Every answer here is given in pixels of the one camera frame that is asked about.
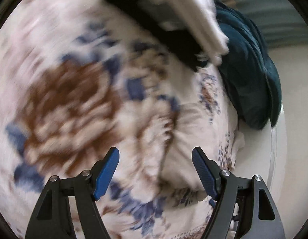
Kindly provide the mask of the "dark teal plush blanket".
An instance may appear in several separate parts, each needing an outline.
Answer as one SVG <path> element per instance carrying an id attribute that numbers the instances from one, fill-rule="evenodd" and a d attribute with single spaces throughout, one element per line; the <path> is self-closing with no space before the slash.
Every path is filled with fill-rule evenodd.
<path id="1" fill-rule="evenodd" d="M 261 130 L 277 124 L 282 90 L 276 66 L 256 24 L 241 12 L 215 0 L 217 22 L 229 38 L 229 52 L 218 67 L 238 117 L 250 128 Z"/>

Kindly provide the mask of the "folded black garment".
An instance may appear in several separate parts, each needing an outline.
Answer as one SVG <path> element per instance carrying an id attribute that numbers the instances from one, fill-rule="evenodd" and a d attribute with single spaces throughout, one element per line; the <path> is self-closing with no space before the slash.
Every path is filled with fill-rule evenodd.
<path id="1" fill-rule="evenodd" d="M 166 0 L 106 1 L 133 18 L 195 72 L 207 66 L 207 55 Z"/>

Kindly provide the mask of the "floral plaid bed blanket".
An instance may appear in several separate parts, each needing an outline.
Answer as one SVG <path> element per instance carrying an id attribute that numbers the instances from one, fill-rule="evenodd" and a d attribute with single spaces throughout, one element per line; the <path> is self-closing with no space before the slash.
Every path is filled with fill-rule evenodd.
<path id="1" fill-rule="evenodd" d="M 105 0 L 22 0 L 0 30 L 0 213 L 17 238 L 52 175 L 112 146 L 96 204 L 111 238 L 200 238 L 213 201 L 192 150 L 232 170 L 237 125 L 215 66 L 193 72 Z"/>

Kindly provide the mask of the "folded white garment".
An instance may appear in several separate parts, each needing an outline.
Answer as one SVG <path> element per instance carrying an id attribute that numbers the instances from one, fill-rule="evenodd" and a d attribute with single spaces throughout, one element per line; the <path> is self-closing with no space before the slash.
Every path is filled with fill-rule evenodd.
<path id="1" fill-rule="evenodd" d="M 229 38 L 222 32 L 216 19 L 214 0 L 167 0 L 178 16 L 189 27 L 211 63 L 219 66 L 228 53 Z"/>

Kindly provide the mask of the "white headboard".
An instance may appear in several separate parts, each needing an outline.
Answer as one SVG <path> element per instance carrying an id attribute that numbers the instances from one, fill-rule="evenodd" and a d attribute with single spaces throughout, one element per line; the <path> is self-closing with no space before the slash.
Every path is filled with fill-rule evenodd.
<path id="1" fill-rule="evenodd" d="M 308 238 L 308 159 L 301 139 L 304 131 L 291 135 L 293 126 L 281 111 L 277 124 L 261 131 L 239 122 L 245 146 L 236 157 L 235 175 L 258 174 L 266 183 L 278 208 L 286 238 Z"/>

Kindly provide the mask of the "right teal curtain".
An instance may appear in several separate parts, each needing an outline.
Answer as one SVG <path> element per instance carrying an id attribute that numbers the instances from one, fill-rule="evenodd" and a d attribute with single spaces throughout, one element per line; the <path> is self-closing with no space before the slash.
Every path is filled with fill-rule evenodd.
<path id="1" fill-rule="evenodd" d="M 261 30 L 268 47 L 308 45 L 308 26 L 288 0 L 220 0 Z"/>

